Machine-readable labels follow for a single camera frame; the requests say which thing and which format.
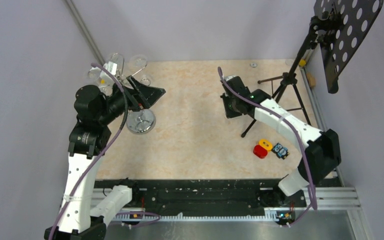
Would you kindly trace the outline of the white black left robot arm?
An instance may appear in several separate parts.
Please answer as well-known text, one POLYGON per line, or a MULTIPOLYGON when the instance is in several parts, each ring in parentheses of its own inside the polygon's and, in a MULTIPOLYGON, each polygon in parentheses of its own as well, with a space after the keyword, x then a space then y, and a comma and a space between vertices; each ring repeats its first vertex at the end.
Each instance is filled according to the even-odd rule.
POLYGON ((116 81, 109 96, 93 84, 77 90, 65 190, 56 220, 44 232, 46 240, 102 240, 120 210, 140 202, 141 194, 132 185, 118 184, 97 206, 91 206, 99 166, 118 137, 111 133, 109 124, 122 117, 120 127, 124 128, 129 112, 151 108, 166 93, 165 89, 144 85, 132 76, 127 81, 129 86, 116 81))

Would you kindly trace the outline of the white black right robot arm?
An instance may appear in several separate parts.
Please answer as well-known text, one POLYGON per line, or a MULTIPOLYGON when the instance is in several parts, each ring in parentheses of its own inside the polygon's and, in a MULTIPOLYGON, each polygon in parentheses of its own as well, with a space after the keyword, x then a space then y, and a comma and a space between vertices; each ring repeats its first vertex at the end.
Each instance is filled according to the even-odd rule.
POLYGON ((251 93, 237 75, 220 76, 221 95, 227 118, 248 115, 276 130, 301 151, 298 167, 280 180, 273 192, 279 206, 287 206, 304 187, 315 193, 315 185, 341 163, 338 134, 313 127, 282 108, 270 95, 257 89, 251 93))

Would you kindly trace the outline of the clear plain wine glass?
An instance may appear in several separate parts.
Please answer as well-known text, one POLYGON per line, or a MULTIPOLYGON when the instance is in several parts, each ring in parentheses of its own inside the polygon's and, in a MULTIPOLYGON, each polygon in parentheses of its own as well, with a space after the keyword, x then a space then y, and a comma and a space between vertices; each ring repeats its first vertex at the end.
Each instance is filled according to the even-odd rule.
POLYGON ((137 54, 130 58, 128 62, 128 67, 131 71, 136 72, 142 68, 145 68, 148 63, 147 56, 143 54, 137 54))

